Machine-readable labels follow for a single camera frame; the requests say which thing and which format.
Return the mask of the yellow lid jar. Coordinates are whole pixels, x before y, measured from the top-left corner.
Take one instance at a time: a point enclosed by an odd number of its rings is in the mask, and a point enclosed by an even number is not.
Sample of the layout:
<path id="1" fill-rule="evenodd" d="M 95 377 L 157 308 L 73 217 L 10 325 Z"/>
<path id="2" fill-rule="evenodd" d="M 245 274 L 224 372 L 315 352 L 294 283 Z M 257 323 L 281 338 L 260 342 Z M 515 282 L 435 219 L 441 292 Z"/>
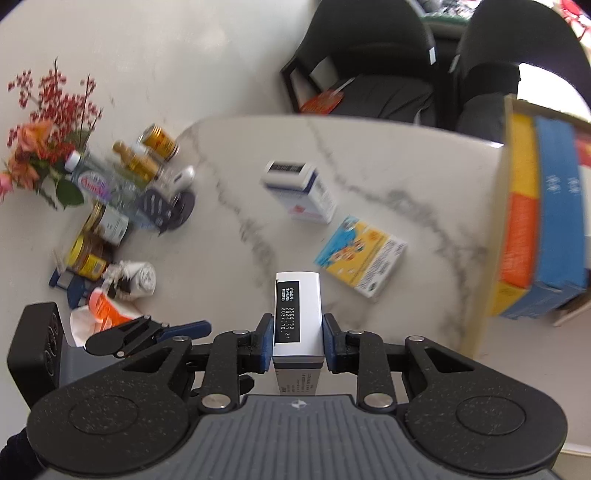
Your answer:
<path id="1" fill-rule="evenodd" d="M 93 234 L 83 232 L 74 241 L 66 257 L 66 266 L 87 280 L 97 281 L 112 259 L 109 244 Z"/>

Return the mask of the red orange flower bouquet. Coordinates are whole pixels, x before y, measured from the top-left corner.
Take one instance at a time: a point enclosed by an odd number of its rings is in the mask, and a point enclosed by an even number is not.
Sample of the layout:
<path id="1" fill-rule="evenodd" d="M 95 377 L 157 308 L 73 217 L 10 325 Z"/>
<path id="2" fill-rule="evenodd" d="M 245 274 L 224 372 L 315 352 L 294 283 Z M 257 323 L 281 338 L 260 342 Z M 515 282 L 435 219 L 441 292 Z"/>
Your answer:
<path id="1" fill-rule="evenodd" d="M 84 203 L 65 163 L 71 153 L 85 150 L 102 109 L 93 100 L 97 86 L 93 76 L 81 79 L 76 91 L 67 86 L 68 78 L 57 61 L 39 79 L 24 70 L 7 84 L 8 91 L 18 93 L 28 121 L 8 131 L 10 157 L 1 165 L 2 197 L 18 189 L 40 196 L 53 209 Z"/>

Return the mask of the white strawberry medicine box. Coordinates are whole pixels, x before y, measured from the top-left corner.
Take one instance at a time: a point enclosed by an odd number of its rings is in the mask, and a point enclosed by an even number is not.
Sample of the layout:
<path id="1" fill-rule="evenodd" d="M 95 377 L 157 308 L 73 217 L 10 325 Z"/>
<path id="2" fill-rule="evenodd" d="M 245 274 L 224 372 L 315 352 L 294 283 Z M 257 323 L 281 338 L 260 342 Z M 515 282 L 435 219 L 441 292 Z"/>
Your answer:
<path id="1" fill-rule="evenodd" d="M 271 161 L 260 180 L 290 217 L 329 224 L 337 202 L 311 163 Z"/>

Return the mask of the white navy medicine box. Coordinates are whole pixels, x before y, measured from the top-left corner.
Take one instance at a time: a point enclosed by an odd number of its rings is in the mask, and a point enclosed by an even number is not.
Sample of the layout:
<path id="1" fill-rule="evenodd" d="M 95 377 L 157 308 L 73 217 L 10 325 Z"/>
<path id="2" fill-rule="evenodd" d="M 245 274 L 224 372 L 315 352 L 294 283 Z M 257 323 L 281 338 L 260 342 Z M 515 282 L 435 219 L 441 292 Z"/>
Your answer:
<path id="1" fill-rule="evenodd" d="M 317 272 L 278 272 L 274 287 L 273 367 L 283 395 L 314 395 L 325 362 Z"/>

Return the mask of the black chair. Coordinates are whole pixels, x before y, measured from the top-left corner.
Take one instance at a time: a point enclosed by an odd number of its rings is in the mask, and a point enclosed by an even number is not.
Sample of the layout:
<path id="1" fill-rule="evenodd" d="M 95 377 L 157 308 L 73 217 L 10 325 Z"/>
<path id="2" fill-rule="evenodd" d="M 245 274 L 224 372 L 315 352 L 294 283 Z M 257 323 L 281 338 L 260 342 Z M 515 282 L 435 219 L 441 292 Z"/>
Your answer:
<path id="1" fill-rule="evenodd" d="M 280 70 L 291 110 L 303 114 L 291 75 L 335 94 L 325 114 L 435 127 L 437 52 L 416 1 L 322 1 L 294 56 Z"/>
<path id="2" fill-rule="evenodd" d="M 483 1 L 457 50 L 457 132 L 504 141 L 504 97 L 518 93 L 523 63 L 557 75 L 590 102 L 590 63 L 557 12 L 537 1 Z"/>

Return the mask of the clear water bottle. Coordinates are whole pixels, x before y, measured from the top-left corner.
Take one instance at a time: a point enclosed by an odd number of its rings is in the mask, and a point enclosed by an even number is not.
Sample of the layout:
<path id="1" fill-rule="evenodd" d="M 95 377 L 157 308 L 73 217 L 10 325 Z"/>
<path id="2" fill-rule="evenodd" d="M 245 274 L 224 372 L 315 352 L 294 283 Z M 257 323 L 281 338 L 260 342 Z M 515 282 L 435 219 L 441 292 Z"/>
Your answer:
<path id="1" fill-rule="evenodd" d="M 121 212 L 127 211 L 138 196 L 135 184 L 125 178 L 112 162 L 101 160 L 90 152 L 73 150 L 64 168 L 80 189 Z"/>

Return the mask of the orange white tissue pack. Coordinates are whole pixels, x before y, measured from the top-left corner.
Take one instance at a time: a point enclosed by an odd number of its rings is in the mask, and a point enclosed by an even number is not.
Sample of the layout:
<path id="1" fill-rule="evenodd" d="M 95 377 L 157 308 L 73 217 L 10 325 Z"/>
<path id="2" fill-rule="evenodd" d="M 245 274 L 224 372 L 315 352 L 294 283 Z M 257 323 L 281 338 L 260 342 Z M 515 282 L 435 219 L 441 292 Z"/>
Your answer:
<path id="1" fill-rule="evenodd" d="M 94 334 L 117 327 L 142 316 L 131 303 L 111 299 L 101 288 L 95 288 L 87 304 L 70 314 L 70 330 L 76 347 L 84 347 Z"/>

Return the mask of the colourful cartoon box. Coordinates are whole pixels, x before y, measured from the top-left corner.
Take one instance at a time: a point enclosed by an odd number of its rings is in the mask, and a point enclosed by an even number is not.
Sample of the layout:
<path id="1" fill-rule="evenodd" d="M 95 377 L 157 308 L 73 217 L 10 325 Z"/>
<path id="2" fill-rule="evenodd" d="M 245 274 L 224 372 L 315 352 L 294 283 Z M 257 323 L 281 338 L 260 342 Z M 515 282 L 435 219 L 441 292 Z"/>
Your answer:
<path id="1" fill-rule="evenodd" d="M 315 265 L 363 297 L 379 296 L 408 243 L 355 216 L 339 225 L 315 257 Z"/>

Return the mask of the black perforated stand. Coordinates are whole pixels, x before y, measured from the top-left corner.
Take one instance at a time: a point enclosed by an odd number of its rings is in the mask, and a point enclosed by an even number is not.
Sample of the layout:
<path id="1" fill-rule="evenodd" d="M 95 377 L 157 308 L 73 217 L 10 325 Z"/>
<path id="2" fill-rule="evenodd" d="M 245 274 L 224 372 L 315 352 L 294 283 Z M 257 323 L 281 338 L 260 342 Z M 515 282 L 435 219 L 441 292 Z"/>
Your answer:
<path id="1" fill-rule="evenodd" d="M 154 188 L 146 189 L 135 201 L 138 211 L 159 234 L 178 229 L 192 214 L 195 194 L 184 190 L 166 199 Z"/>

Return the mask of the amber gold bottle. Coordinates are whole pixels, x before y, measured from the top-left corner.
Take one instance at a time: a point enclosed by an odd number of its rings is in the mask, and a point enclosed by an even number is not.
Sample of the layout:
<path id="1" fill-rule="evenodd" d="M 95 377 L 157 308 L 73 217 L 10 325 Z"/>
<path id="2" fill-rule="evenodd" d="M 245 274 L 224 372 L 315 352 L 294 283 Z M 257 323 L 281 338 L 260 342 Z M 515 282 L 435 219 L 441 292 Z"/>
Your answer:
<path id="1" fill-rule="evenodd" d="M 119 155 L 122 165 L 144 183 L 150 183 L 161 176 L 161 163 L 145 150 L 129 147 L 121 141 L 114 142 L 112 150 Z"/>

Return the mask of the black chair left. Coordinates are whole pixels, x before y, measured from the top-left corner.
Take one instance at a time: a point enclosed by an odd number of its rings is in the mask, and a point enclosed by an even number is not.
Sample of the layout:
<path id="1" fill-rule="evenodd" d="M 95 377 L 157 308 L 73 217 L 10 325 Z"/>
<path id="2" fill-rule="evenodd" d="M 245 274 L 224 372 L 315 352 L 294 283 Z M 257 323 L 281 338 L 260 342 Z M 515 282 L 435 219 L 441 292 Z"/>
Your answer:
<path id="1" fill-rule="evenodd" d="M 322 1 L 294 56 L 280 70 L 291 110 L 303 114 L 291 75 L 335 94 L 325 114 L 435 127 L 437 52 L 416 1 Z"/>

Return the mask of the gold can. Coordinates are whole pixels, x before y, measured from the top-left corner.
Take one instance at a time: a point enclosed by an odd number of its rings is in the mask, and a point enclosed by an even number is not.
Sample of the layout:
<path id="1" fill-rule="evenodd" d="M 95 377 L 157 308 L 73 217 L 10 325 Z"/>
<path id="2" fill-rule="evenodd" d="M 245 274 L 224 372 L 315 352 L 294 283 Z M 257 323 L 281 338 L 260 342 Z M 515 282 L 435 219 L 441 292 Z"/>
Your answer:
<path id="1" fill-rule="evenodd" d="M 160 126 L 148 126 L 138 137 L 138 141 L 153 150 L 165 162 L 169 162 L 178 152 L 176 141 Z"/>

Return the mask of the blue flat box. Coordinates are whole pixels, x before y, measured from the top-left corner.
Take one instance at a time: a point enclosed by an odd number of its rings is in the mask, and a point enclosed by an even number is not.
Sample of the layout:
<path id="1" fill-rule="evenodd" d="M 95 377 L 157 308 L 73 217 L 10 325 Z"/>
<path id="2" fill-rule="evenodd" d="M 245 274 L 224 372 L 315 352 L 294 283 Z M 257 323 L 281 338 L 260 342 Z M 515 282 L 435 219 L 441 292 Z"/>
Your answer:
<path id="1" fill-rule="evenodd" d="M 501 314 L 510 319 L 543 316 L 582 294 L 588 285 L 576 131 L 569 122 L 532 118 L 540 161 L 538 255 L 529 291 Z"/>

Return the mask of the black chair right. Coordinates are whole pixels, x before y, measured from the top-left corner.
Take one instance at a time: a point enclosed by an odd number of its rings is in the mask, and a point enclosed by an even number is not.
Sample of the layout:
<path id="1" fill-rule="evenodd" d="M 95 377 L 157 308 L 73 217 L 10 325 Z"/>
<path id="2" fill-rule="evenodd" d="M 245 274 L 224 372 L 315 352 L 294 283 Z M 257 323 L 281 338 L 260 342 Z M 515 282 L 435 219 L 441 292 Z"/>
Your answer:
<path id="1" fill-rule="evenodd" d="M 590 102 L 590 63 L 557 12 L 537 1 L 483 1 L 457 50 L 457 132 L 504 141 L 504 97 L 518 93 L 523 63 L 557 75 Z"/>

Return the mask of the tan cardboard storage box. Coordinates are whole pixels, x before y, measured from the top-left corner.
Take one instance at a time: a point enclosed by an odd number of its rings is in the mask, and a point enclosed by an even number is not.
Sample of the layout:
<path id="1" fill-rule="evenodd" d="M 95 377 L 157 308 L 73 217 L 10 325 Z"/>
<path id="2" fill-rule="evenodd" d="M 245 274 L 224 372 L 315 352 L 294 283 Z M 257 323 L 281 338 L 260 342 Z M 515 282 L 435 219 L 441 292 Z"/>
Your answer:
<path id="1" fill-rule="evenodd" d="M 572 124 L 573 128 L 576 131 L 576 137 L 578 135 L 586 135 L 590 137 L 590 124 L 589 122 L 581 118 L 563 112 L 555 111 L 546 107 L 542 107 L 539 105 L 535 105 L 524 100 L 519 100 L 513 95 L 508 95 L 505 97 L 504 145 L 501 149 L 501 162 L 499 164 L 498 173 L 496 175 L 496 191 L 494 195 L 493 209 L 490 216 L 491 234 L 489 243 L 489 255 L 486 262 L 484 273 L 482 275 L 481 285 L 474 303 L 474 309 L 466 327 L 466 337 L 463 340 L 461 347 L 462 352 L 468 356 L 475 356 L 477 354 L 488 326 L 488 318 L 496 317 L 491 314 L 491 307 L 494 301 L 495 287 L 497 284 L 497 278 L 501 262 L 501 254 L 503 250 L 504 235 L 506 229 L 508 200 L 510 195 L 511 167 L 509 153 L 505 150 L 505 144 L 507 142 L 508 136 L 508 129 L 506 127 L 506 123 L 509 119 L 510 114 L 513 112 L 521 113 L 531 117 L 544 116 L 550 119 L 558 119 L 565 122 L 569 122 Z M 582 294 L 573 298 L 572 300 L 577 299 L 582 295 L 588 293 L 590 276 L 590 195 L 585 190 L 586 187 L 588 187 L 589 185 L 590 168 L 581 166 L 579 164 L 579 170 L 584 199 L 586 269 L 588 285 L 586 290 Z"/>

